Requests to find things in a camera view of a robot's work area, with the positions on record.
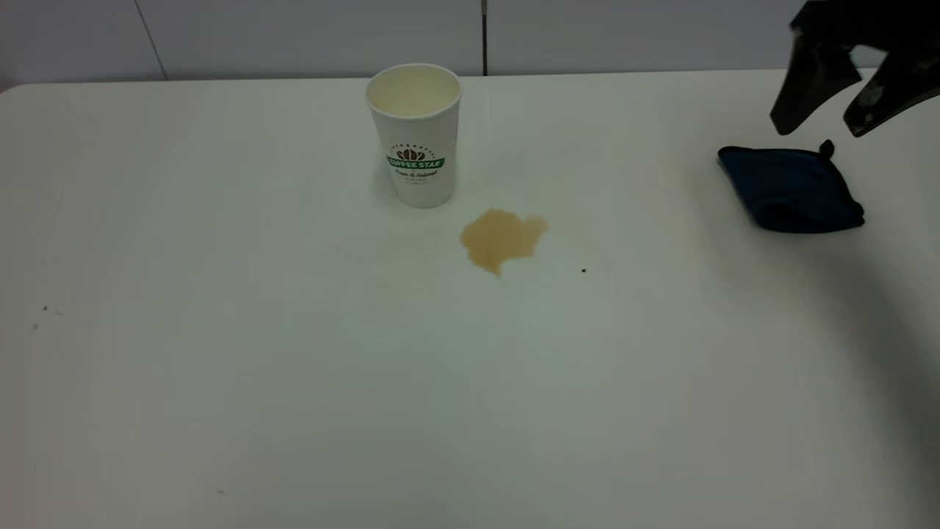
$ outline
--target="wall seam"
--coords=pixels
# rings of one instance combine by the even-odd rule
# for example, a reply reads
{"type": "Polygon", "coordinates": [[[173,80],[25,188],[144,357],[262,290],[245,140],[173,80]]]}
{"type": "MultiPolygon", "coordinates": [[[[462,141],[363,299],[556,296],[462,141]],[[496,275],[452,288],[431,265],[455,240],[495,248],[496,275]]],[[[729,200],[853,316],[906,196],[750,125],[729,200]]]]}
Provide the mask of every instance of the wall seam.
{"type": "Polygon", "coordinates": [[[157,45],[153,43],[153,36],[150,34],[149,26],[147,26],[147,19],[144,18],[144,11],[140,10],[140,4],[137,3],[137,0],[133,0],[133,4],[137,7],[137,16],[140,17],[140,22],[144,25],[144,31],[147,32],[147,39],[150,41],[150,47],[153,48],[153,56],[157,57],[157,64],[160,65],[160,72],[163,73],[164,80],[169,81],[170,78],[168,75],[166,75],[164,62],[160,59],[160,52],[157,51],[157,45]]]}

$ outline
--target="white wall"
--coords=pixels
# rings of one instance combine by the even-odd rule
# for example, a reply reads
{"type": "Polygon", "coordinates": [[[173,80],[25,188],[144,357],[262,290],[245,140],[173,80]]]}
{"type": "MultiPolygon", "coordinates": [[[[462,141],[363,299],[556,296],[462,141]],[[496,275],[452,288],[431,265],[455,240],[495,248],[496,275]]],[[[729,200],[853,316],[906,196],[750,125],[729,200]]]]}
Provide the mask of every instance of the white wall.
{"type": "Polygon", "coordinates": [[[0,91],[163,78],[133,0],[0,0],[0,91]]]}
{"type": "Polygon", "coordinates": [[[490,74],[786,68],[804,3],[490,0],[490,74]]]}
{"type": "Polygon", "coordinates": [[[170,79],[483,73],[479,0],[139,0],[170,79]]]}
{"type": "MultiPolygon", "coordinates": [[[[480,2],[139,0],[142,20],[134,0],[0,0],[0,90],[162,79],[160,60],[169,79],[365,76],[409,61],[479,75],[480,2]]],[[[785,68],[803,3],[489,0],[490,74],[785,68]]]]}

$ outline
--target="green label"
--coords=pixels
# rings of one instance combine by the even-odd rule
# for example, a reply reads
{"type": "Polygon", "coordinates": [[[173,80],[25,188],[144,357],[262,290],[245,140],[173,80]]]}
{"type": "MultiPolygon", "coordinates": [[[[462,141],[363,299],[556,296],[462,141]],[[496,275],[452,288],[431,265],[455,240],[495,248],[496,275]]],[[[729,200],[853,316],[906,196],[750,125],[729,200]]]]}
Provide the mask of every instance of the green label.
{"type": "Polygon", "coordinates": [[[399,160],[398,158],[393,158],[391,156],[386,156],[388,158],[388,163],[392,165],[393,168],[405,168],[405,169],[437,169],[444,164],[444,158],[439,160],[426,160],[423,162],[412,162],[409,160],[399,160]]]}

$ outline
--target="coffee bean logo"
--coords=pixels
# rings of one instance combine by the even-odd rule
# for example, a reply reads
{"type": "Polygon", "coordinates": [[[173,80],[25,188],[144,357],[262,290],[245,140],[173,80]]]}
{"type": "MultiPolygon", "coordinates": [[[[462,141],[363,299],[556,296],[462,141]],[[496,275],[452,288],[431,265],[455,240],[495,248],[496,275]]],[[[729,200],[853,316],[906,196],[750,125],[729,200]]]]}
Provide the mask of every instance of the coffee bean logo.
{"type": "Polygon", "coordinates": [[[405,149],[404,151],[397,151],[395,152],[395,154],[397,154],[399,158],[402,160],[423,160],[424,159],[423,152],[414,152],[411,149],[405,149]]]}

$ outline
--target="cup rim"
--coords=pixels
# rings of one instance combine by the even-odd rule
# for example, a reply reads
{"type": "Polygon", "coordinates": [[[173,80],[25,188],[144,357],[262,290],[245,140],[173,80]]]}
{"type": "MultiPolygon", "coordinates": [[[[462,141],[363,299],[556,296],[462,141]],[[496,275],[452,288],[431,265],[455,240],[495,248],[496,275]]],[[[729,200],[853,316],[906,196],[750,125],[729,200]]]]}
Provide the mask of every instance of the cup rim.
{"type": "Polygon", "coordinates": [[[443,66],[430,64],[428,62],[407,62],[404,64],[396,64],[395,66],[388,67],[382,70],[381,72],[378,72],[375,75],[373,75],[372,78],[368,80],[368,85],[366,85],[366,104],[368,104],[368,107],[372,110],[372,112],[381,114],[392,120],[401,120],[401,121],[431,120],[440,116],[441,114],[444,114],[445,112],[447,112],[448,110],[456,106],[461,101],[461,97],[463,97],[463,83],[461,83],[461,78],[456,73],[452,72],[451,70],[448,70],[447,68],[444,68],[443,66]],[[455,97],[454,100],[451,101],[450,104],[448,104],[444,108],[431,112],[430,114],[423,114],[421,116],[398,116],[396,114],[385,112],[384,110],[380,108],[376,108],[375,105],[372,104],[372,101],[370,101],[368,98],[368,90],[372,87],[372,84],[375,83],[375,80],[378,79],[380,76],[384,75],[385,73],[391,72],[393,70],[399,70],[402,68],[409,68],[413,66],[427,66],[429,68],[434,68],[435,70],[440,70],[442,72],[449,74],[451,77],[454,78],[455,81],[457,81],[457,88],[458,88],[457,97],[455,97]]]}

